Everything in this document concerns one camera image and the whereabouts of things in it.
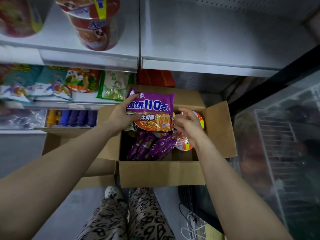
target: leopard print pants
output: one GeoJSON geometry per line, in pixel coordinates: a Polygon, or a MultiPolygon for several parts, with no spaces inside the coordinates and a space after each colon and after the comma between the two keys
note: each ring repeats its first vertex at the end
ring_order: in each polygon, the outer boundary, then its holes
{"type": "Polygon", "coordinates": [[[100,206],[84,225],[77,240],[174,240],[174,234],[151,188],[129,194],[128,206],[111,198],[100,206]]]}

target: purple noodle package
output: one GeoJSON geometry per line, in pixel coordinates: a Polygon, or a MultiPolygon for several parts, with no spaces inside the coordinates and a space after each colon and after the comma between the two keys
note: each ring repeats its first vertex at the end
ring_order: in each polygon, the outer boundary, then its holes
{"type": "Polygon", "coordinates": [[[130,89],[128,96],[139,94],[127,106],[127,114],[142,114],[133,122],[135,131],[168,132],[173,129],[174,93],[157,94],[130,89]]]}
{"type": "Polygon", "coordinates": [[[174,149],[176,146],[177,140],[176,139],[170,139],[167,144],[165,144],[164,147],[162,147],[152,158],[153,160],[158,160],[163,158],[165,155],[167,155],[169,152],[174,149]]]}
{"type": "Polygon", "coordinates": [[[161,150],[165,145],[166,143],[172,138],[172,135],[166,135],[164,137],[162,137],[161,139],[159,139],[150,149],[149,151],[149,157],[154,157],[155,154],[161,150]]]}
{"type": "Polygon", "coordinates": [[[142,161],[145,160],[146,154],[150,150],[150,147],[156,141],[156,137],[152,133],[148,133],[146,137],[143,139],[139,151],[137,155],[134,157],[134,161],[142,161]]]}
{"type": "Polygon", "coordinates": [[[131,149],[129,150],[128,152],[128,157],[127,157],[127,160],[130,161],[132,159],[134,159],[134,156],[136,155],[143,139],[145,138],[145,136],[147,135],[146,132],[142,132],[138,139],[136,140],[136,142],[132,145],[131,149]]]}

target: foot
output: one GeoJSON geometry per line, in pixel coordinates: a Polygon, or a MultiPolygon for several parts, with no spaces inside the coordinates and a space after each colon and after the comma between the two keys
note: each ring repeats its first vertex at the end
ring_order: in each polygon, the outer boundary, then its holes
{"type": "Polygon", "coordinates": [[[108,186],[104,192],[104,197],[115,200],[123,200],[121,189],[118,186],[108,186]]]}

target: left hand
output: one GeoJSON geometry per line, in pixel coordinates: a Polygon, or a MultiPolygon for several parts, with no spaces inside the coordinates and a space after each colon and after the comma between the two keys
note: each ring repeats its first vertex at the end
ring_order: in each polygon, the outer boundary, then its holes
{"type": "Polygon", "coordinates": [[[112,131],[114,131],[112,136],[118,135],[120,131],[127,128],[133,121],[141,119],[141,114],[128,115],[126,111],[127,106],[138,96],[139,94],[137,93],[128,97],[112,111],[110,117],[106,121],[106,123],[111,126],[112,131]]]}

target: wire rack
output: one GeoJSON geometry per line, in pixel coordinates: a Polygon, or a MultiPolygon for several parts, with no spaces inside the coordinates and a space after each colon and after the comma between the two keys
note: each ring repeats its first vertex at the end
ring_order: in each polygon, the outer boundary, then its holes
{"type": "Polygon", "coordinates": [[[287,220],[317,220],[314,210],[318,198],[303,172],[303,160],[293,149],[297,142],[291,123],[282,111],[254,110],[263,143],[267,166],[278,203],[278,216],[288,228],[287,220]]]}

